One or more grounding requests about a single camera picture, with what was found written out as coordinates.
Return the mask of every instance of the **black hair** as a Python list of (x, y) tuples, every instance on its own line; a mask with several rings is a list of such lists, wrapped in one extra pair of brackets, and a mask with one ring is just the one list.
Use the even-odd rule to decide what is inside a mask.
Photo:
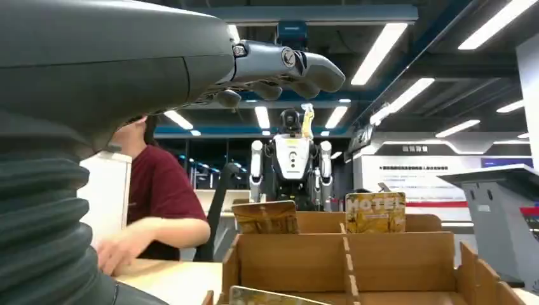
[(151, 116), (149, 115), (146, 119), (146, 130), (144, 130), (144, 142), (147, 145), (152, 146), (159, 146), (157, 141), (155, 141), (154, 133), (155, 128), (157, 127), (157, 124), (159, 123), (159, 117), (158, 116)]

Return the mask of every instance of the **table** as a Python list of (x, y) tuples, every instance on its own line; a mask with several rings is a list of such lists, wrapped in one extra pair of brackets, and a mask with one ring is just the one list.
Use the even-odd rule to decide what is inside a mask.
[[(120, 271), (116, 279), (168, 302), (169, 305), (199, 305), (208, 290), (214, 302), (221, 293), (221, 263), (173, 262), (137, 259)], [(514, 289), (526, 305), (539, 305), (539, 297)]]

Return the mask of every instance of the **white pillar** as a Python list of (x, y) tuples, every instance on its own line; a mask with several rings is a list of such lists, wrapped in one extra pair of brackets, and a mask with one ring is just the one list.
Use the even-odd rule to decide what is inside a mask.
[(517, 47), (533, 165), (539, 168), (539, 34)]

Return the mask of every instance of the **maroon t-shirt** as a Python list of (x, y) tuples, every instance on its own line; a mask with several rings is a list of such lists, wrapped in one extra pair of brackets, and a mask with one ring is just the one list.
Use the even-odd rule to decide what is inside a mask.
[[(207, 221), (185, 170), (170, 153), (155, 146), (147, 146), (131, 165), (127, 223), (144, 217)], [(139, 257), (179, 260), (180, 251), (154, 241)]]

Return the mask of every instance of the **yellow object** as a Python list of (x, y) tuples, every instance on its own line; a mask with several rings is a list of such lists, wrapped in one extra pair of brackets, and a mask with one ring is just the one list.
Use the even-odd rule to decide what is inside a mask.
[(303, 116), (303, 124), (301, 125), (301, 136), (304, 138), (312, 139), (314, 136), (311, 126), (313, 124), (313, 119), (315, 118), (315, 110), (313, 108), (313, 104), (302, 104), (301, 108), (305, 110), (305, 114)]
[(401, 233), (406, 224), (404, 193), (346, 195), (346, 230), (349, 233)]

